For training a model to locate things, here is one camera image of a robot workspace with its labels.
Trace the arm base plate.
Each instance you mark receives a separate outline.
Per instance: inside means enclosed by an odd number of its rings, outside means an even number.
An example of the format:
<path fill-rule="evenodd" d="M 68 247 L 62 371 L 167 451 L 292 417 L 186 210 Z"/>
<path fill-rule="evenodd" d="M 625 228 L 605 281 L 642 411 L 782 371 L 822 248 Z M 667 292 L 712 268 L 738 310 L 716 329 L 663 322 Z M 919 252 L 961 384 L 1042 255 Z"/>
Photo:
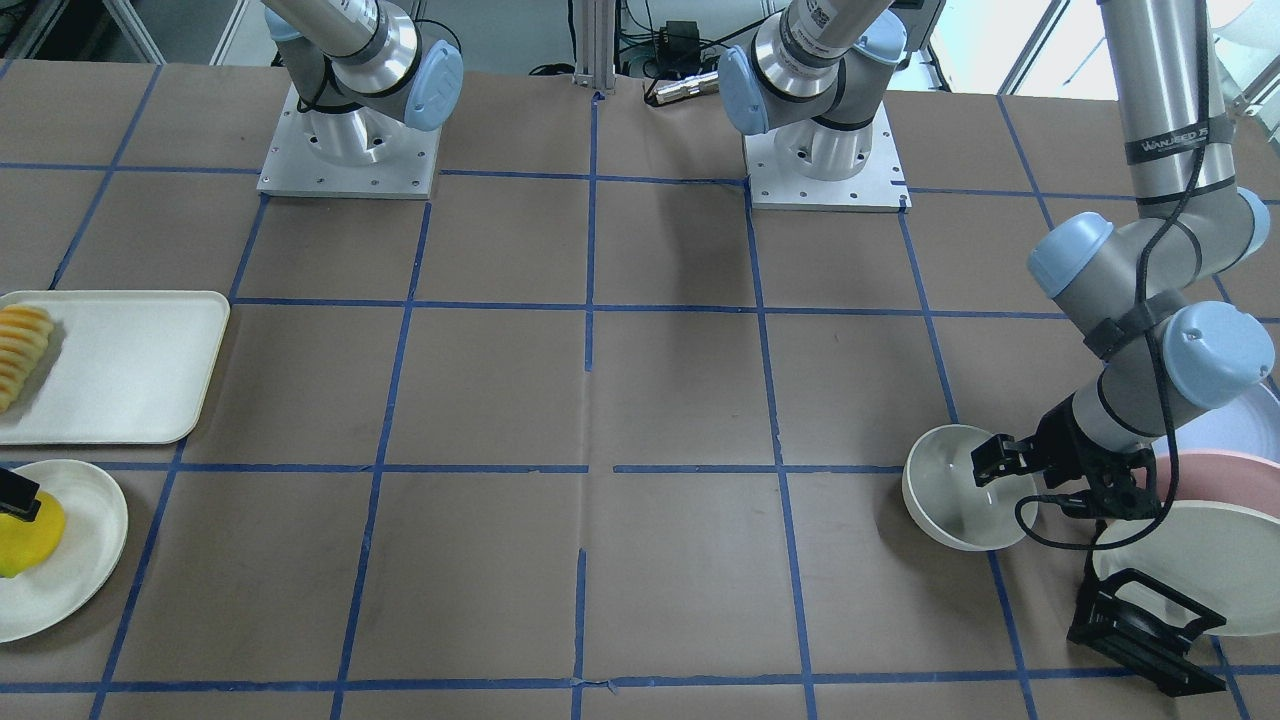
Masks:
<path fill-rule="evenodd" d="M 369 108 L 302 113 L 291 87 L 257 191 L 293 199 L 429 200 L 442 132 L 412 129 Z"/>
<path fill-rule="evenodd" d="M 913 206 L 884 105 L 860 129 L 806 120 L 746 136 L 742 150 L 755 208 L 899 213 Z"/>

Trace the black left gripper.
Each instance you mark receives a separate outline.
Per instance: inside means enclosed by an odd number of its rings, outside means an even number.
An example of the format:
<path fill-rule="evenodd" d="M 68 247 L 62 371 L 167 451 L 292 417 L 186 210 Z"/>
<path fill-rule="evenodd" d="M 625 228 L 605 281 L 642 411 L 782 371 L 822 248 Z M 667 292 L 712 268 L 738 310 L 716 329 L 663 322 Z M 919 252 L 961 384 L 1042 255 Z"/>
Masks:
<path fill-rule="evenodd" d="M 1143 445 L 1111 450 L 1097 445 L 1083 429 L 1070 396 L 1039 420 L 1030 438 L 993 434 L 970 451 L 975 487 L 1005 477 L 1041 473 L 1048 488 L 1085 478 L 1083 509 L 1073 518 L 1148 520 L 1158 516 L 1161 498 L 1153 482 L 1153 451 Z"/>

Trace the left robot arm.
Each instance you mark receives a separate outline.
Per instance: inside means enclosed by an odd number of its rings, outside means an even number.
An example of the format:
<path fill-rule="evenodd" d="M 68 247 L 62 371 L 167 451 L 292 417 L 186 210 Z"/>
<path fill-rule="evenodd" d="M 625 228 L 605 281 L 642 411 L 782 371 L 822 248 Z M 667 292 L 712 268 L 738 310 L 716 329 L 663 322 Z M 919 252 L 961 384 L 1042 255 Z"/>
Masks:
<path fill-rule="evenodd" d="M 1161 518 L 1169 501 L 1134 473 L 1151 445 L 1230 404 L 1271 372 L 1274 343 L 1225 302 L 1184 288 L 1257 252 L 1270 214 L 1236 182 L 1234 124 L 1219 90 L 1202 1 L 1102 1 L 1138 218 L 1088 211 L 1057 224 L 1028 270 L 1082 332 L 1100 375 L 1046 413 L 1025 439 L 995 436 L 968 461 L 970 486 L 1038 474 L 1079 518 Z M 886 1 L 794 1 L 717 61 L 719 95 L 745 136 L 806 124 L 868 132 L 905 28 Z"/>

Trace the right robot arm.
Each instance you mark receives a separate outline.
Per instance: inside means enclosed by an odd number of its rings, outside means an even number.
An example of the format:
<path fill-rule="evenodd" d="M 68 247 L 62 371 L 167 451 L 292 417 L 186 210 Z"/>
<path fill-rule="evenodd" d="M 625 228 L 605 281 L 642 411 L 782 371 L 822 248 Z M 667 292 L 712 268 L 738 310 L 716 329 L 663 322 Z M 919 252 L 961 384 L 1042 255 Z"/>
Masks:
<path fill-rule="evenodd" d="M 175 97 L 180 70 L 157 68 L 122 102 L 125 124 L 102 156 L 20 160 L 3 152 L 3 269 L 22 218 L 51 225 L 55 190 L 84 182 L 88 205 L 55 251 L 49 290 L 3 283 L 3 309 L 35 324 L 3 332 L 5 446 L 150 446 L 183 441 L 202 415 L 238 283 L 269 204 L 292 249 L 324 233 L 357 250 L 406 236 L 396 214 L 428 210 L 440 129 L 463 83 L 460 50 L 390 1 L 269 1 L 265 18 L 291 90 L 262 159 L 178 158 L 241 136 L 234 104 L 195 73 L 207 108 L 142 119 Z"/>

